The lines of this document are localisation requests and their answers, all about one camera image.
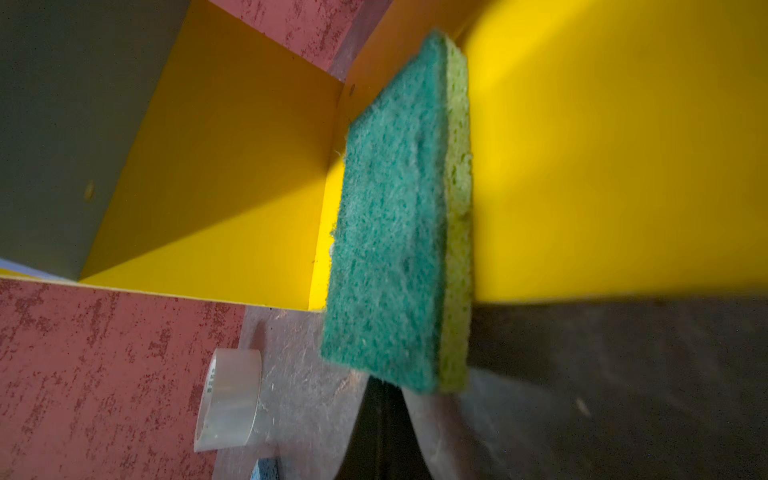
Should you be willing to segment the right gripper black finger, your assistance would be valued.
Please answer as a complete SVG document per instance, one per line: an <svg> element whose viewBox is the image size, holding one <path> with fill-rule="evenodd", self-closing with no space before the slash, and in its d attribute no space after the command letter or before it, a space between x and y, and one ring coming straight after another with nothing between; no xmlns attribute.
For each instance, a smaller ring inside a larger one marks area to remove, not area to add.
<svg viewBox="0 0 768 480"><path fill-rule="evenodd" d="M338 479L429 479L402 390L370 377Z"/></svg>

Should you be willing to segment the dark green scouring sponge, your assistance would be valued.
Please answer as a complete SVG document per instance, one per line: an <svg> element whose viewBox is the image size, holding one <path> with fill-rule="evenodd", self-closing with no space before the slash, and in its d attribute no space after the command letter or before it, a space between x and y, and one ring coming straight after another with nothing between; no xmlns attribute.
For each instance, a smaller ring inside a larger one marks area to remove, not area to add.
<svg viewBox="0 0 768 480"><path fill-rule="evenodd" d="M440 32L350 125L324 359L418 393L466 386L469 127L467 60Z"/></svg>

